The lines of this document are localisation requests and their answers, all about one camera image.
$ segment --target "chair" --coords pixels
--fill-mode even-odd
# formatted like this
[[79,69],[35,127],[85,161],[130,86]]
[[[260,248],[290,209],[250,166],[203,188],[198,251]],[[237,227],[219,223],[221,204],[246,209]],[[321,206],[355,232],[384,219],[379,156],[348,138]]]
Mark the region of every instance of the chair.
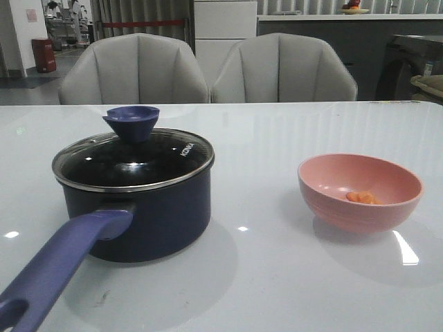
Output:
[[59,89],[60,104],[205,103],[209,96],[189,45],[144,33],[93,43]]
[[211,88],[218,103],[346,101],[356,94],[356,82],[328,43],[284,33],[236,43]]

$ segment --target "pink bowl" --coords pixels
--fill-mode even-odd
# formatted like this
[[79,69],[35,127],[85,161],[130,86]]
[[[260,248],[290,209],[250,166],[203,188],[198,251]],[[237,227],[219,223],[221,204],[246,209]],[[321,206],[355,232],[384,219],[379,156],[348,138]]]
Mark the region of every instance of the pink bowl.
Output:
[[[303,198],[320,219],[356,233],[390,230],[417,206],[423,185],[416,175],[386,160],[356,154],[324,154],[302,162]],[[382,204],[355,203],[348,192],[370,191]]]

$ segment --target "counter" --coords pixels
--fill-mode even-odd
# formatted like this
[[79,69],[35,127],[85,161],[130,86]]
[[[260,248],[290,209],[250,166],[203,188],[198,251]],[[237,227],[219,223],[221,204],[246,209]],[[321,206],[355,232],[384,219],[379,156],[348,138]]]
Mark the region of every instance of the counter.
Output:
[[359,86],[358,100],[374,100],[385,49],[394,35],[441,35],[443,15],[259,15],[258,35],[290,33],[327,41]]
[[257,15],[258,21],[374,21],[374,20],[436,20],[443,14],[362,14],[362,15]]

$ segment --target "handle hole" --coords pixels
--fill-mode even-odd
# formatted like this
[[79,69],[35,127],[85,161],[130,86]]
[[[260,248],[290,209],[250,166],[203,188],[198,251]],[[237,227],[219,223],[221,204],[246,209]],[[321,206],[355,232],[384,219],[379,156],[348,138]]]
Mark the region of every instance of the handle hole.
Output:
[[29,303],[24,299],[14,299],[0,304],[0,331],[11,331],[11,328],[17,325],[28,307]]

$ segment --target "wall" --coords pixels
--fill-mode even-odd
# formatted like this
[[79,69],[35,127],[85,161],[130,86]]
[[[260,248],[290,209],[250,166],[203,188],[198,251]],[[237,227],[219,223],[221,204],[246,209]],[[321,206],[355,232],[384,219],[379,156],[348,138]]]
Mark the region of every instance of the wall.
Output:
[[[15,32],[17,35],[17,44],[21,53],[21,62],[23,69],[35,67],[33,49],[31,39],[38,37],[48,37],[42,3],[40,0],[9,0],[12,12],[12,20],[14,21]],[[28,22],[26,15],[27,9],[35,9],[37,13],[37,22]]]
[[21,73],[21,58],[9,1],[0,1],[0,45],[6,68]]

